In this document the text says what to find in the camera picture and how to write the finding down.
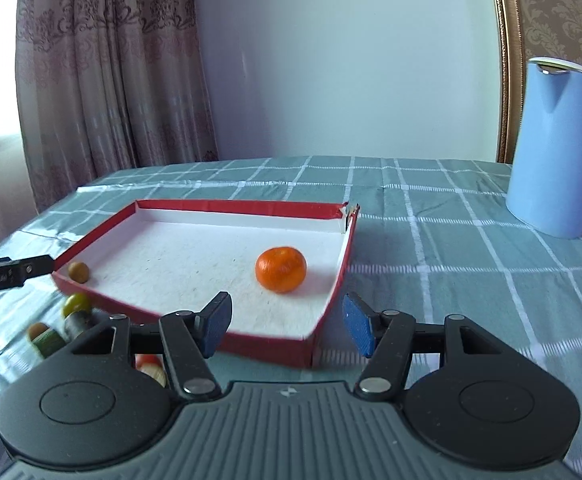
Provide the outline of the orange mandarin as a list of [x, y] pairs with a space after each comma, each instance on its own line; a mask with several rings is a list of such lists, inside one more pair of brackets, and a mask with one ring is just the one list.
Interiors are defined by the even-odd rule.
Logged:
[[259, 255], [254, 271], [262, 287], [275, 294], [287, 294], [303, 284], [307, 263], [303, 254], [293, 247], [273, 247]]

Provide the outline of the brown longan fruit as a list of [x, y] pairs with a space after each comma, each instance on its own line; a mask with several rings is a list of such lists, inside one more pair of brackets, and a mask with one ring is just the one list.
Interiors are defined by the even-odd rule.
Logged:
[[90, 269], [85, 262], [73, 261], [67, 267], [68, 277], [79, 284], [85, 284], [90, 279]]
[[29, 328], [27, 329], [27, 337], [30, 341], [33, 341], [41, 334], [43, 334], [46, 330], [49, 330], [49, 326], [47, 324], [36, 322], [29, 326]]

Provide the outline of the small green tomato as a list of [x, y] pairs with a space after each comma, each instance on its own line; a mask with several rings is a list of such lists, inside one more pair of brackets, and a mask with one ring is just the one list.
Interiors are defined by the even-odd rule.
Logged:
[[76, 292], [76, 294], [68, 296], [62, 307], [62, 316], [68, 318], [74, 312], [92, 312], [92, 304], [88, 295], [83, 292]]

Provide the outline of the dark eggplant piece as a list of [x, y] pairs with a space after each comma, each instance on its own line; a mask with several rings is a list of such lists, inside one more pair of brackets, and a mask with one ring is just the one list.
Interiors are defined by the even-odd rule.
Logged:
[[68, 341], [74, 341], [98, 324], [99, 320], [92, 312], [84, 310], [73, 311], [64, 318], [64, 334]]
[[155, 363], [143, 363], [138, 367], [138, 370], [139, 372], [151, 377], [161, 387], [165, 388], [167, 386], [166, 373], [161, 365]]

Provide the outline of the brown patterned curtain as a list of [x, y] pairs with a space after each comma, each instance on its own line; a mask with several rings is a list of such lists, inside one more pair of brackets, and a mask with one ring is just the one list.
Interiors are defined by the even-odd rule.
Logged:
[[195, 0], [18, 0], [15, 82], [34, 201], [217, 156]]

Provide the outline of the red shallow cardboard box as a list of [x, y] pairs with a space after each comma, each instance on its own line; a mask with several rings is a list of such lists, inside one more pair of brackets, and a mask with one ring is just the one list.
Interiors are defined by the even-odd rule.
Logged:
[[[229, 292], [233, 317], [221, 351], [296, 368], [317, 365], [334, 310], [359, 208], [270, 200], [136, 200], [56, 257], [53, 281], [65, 295], [83, 292], [96, 307], [150, 323], [176, 310], [201, 310]], [[275, 294], [255, 277], [259, 255], [299, 250], [303, 284]], [[73, 261], [89, 266], [72, 281]]]

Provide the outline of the green plaid tablecloth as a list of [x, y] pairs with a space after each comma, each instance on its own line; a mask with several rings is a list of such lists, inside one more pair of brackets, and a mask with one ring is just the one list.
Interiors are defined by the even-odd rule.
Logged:
[[467, 315], [562, 380], [581, 407], [568, 464], [582, 474], [582, 237], [512, 217], [509, 174], [495, 162], [339, 156], [123, 170], [19, 223], [0, 257], [58, 255], [140, 198], [356, 204], [344, 289], [427, 323]]

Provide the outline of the green cucumber piece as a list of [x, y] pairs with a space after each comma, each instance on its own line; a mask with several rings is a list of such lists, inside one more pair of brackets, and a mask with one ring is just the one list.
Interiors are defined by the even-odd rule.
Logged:
[[38, 334], [30, 342], [43, 359], [50, 358], [66, 346], [64, 338], [53, 328]]

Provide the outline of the red cherry tomato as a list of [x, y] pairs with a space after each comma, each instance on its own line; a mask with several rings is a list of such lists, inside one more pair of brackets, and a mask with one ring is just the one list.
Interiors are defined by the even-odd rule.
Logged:
[[134, 367], [141, 368], [145, 365], [162, 367], [163, 363], [161, 358], [156, 354], [136, 354], [134, 356]]

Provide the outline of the blue electric kettle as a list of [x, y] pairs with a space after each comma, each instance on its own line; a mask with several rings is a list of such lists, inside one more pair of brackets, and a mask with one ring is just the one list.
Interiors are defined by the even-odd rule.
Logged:
[[544, 234], [582, 235], [581, 64], [530, 58], [506, 205]]

